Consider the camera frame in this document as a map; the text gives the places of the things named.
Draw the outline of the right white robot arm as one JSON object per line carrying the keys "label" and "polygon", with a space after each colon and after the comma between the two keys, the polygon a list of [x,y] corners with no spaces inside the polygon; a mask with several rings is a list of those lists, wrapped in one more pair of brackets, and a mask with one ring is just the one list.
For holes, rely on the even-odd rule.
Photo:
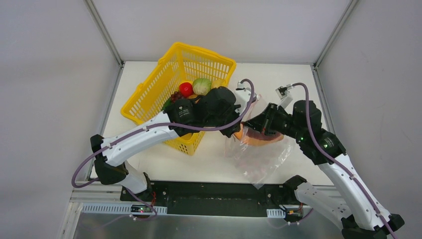
{"label": "right white robot arm", "polygon": [[313,101],[294,103],[293,112],[270,103],[244,127],[259,139],[293,138],[302,153],[332,181],[342,200],[330,198],[296,175],[284,183],[283,199],[297,201],[323,214],[345,239],[385,239],[404,225],[404,219],[385,209],[362,182],[344,146],[335,134],[322,127],[322,113]]}

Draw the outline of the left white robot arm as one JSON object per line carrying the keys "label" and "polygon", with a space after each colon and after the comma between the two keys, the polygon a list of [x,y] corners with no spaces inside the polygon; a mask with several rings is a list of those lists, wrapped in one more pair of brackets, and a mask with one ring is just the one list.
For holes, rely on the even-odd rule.
{"label": "left white robot arm", "polygon": [[120,135],[104,138],[96,134],[90,138],[95,172],[103,185],[120,184],[139,201],[147,201],[152,194],[146,173],[139,173],[127,163],[135,154],[156,144],[190,133],[215,127],[231,137],[240,130],[237,118],[245,110],[251,93],[246,89],[234,92],[226,87],[211,89],[205,96],[178,99],[145,123]]}

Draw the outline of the clear pink-dotted zip bag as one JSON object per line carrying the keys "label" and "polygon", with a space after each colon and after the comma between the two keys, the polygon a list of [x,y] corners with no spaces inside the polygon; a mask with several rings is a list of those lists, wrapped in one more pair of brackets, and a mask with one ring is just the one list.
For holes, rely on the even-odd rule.
{"label": "clear pink-dotted zip bag", "polygon": [[274,136],[268,136],[244,126],[246,120],[262,113],[267,105],[258,96],[243,118],[241,130],[227,138],[224,146],[224,157],[256,189],[267,183],[295,148],[290,138],[278,132]]}

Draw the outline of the yellow plastic basket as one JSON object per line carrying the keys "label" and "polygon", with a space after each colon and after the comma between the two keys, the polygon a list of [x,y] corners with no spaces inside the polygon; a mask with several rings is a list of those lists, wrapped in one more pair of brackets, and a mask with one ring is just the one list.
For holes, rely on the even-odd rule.
{"label": "yellow plastic basket", "polygon": [[120,113],[136,125],[142,124],[161,111],[180,84],[207,78],[226,87],[235,68],[233,59],[202,47],[175,42],[146,80],[137,86]]}

